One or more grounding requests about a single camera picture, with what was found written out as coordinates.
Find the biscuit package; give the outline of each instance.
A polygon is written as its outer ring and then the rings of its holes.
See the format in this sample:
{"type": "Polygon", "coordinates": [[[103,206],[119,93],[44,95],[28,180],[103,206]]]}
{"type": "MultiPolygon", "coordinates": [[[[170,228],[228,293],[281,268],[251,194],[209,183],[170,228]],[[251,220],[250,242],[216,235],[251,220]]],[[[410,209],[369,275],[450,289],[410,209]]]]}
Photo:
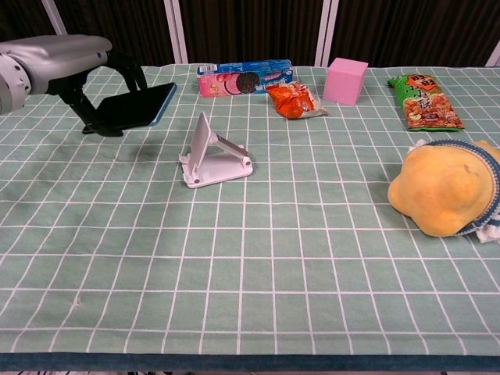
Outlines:
{"type": "Polygon", "coordinates": [[[202,97],[265,94],[266,88],[293,80],[290,60],[210,64],[198,67],[202,97]]]}

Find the snack bag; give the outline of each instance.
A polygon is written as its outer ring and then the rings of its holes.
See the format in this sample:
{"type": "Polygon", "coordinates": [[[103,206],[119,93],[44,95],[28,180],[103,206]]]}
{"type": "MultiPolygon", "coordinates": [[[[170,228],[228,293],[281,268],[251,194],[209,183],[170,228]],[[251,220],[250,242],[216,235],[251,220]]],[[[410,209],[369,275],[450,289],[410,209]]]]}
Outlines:
{"type": "Polygon", "coordinates": [[[432,76],[409,74],[389,79],[408,130],[460,130],[464,125],[432,76]]]}
{"type": "Polygon", "coordinates": [[[279,83],[268,86],[267,93],[273,99],[276,112],[290,120],[327,115],[320,100],[299,82],[279,83]]]}

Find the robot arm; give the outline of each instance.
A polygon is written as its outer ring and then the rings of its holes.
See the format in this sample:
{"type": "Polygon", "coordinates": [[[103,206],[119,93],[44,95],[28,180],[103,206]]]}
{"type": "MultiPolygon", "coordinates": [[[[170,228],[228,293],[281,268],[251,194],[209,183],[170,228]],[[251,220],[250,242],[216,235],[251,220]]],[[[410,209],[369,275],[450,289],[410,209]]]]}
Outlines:
{"type": "Polygon", "coordinates": [[[83,93],[88,74],[99,66],[117,70],[130,92],[148,88],[141,67],[103,37],[43,35],[0,43],[0,115],[21,108],[28,95],[59,95],[84,121],[84,133],[120,137],[122,130],[99,119],[83,93]]]}

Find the curtain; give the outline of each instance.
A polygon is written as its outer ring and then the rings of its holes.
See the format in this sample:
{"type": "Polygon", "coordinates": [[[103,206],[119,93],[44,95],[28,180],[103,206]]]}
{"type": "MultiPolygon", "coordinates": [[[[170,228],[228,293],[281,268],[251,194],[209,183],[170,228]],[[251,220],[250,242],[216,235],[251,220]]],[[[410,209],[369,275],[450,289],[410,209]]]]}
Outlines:
{"type": "Polygon", "coordinates": [[[499,0],[340,0],[329,63],[484,66],[499,18],[499,0]]]}
{"type": "Polygon", "coordinates": [[[55,0],[68,34],[108,38],[142,66],[174,63],[163,0],[55,0]]]}
{"type": "Polygon", "coordinates": [[[314,65],[323,0],[180,0],[190,63],[314,65]]]}
{"type": "Polygon", "coordinates": [[[0,41],[47,34],[55,31],[40,0],[0,1],[0,41]]]}

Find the stuffed toy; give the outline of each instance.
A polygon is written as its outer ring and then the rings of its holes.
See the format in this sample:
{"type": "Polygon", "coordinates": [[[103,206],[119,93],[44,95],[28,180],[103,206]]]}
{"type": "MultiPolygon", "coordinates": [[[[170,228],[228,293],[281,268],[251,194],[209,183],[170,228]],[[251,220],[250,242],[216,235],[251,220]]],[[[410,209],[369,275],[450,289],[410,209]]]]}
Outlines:
{"type": "Polygon", "coordinates": [[[500,240],[500,150],[487,141],[418,141],[387,192],[425,234],[500,240]]]}

